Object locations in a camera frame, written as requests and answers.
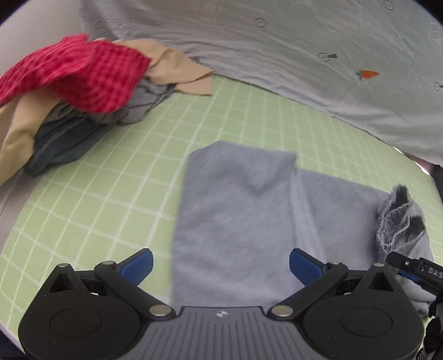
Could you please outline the green grid cutting mat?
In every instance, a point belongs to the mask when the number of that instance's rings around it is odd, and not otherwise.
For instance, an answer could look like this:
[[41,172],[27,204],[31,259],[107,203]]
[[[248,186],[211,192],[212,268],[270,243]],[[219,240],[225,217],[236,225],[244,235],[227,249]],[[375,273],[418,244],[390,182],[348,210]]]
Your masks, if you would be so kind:
[[135,125],[116,127],[79,161],[48,171],[1,237],[1,329],[17,333],[26,308],[59,263],[92,269],[150,248],[142,287],[171,296],[171,243],[188,155],[219,140],[297,153],[297,166],[389,191],[408,187],[442,261],[435,183],[398,150],[295,101],[217,76],[210,97],[173,94]]

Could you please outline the dark teal garment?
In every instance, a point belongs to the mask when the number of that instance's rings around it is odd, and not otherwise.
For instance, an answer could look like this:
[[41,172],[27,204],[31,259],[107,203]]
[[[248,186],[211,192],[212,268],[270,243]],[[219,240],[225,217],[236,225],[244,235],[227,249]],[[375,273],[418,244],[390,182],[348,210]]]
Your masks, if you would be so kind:
[[57,164],[77,161],[114,127],[95,123],[89,116],[65,116],[46,123],[35,136],[34,153],[25,171],[38,176]]

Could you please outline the grey blue garment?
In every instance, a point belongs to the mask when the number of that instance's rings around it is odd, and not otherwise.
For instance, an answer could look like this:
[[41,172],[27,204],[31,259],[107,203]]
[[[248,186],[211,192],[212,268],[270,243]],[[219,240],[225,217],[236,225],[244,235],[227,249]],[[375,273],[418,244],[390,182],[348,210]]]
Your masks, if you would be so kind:
[[133,125],[141,122],[145,115],[162,101],[166,100],[175,90],[175,84],[155,85],[149,79],[142,79],[133,91],[132,97],[121,109],[105,114],[82,112],[66,102],[58,103],[43,120],[44,124],[61,119],[86,118],[95,124]]

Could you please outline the beige garment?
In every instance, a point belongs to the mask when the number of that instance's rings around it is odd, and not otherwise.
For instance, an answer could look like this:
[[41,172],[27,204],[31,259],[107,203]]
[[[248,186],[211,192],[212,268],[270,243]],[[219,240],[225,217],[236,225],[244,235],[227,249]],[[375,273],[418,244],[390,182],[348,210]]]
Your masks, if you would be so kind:
[[[152,39],[110,42],[135,49],[151,59],[142,79],[149,79],[155,85],[175,84],[174,92],[211,94],[212,70],[184,53]],[[1,181],[9,180],[20,170],[25,171],[43,120],[60,102],[65,101],[43,88],[1,104]]]

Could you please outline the red checkered garment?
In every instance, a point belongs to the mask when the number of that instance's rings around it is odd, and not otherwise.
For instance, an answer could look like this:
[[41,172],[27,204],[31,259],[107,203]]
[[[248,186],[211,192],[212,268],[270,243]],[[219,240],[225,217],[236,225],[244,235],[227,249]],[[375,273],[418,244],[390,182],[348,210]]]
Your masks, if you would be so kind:
[[1,77],[1,104],[37,89],[84,112],[114,112],[129,102],[151,59],[85,34],[63,37],[18,61]]

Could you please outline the grey carrot print bedsheet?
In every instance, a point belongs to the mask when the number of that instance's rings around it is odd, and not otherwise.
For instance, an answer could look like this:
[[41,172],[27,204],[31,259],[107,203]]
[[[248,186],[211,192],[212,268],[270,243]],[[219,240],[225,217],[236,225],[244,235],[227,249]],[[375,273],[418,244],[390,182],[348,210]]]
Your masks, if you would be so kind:
[[79,18],[442,163],[442,24],[416,1],[81,1]]

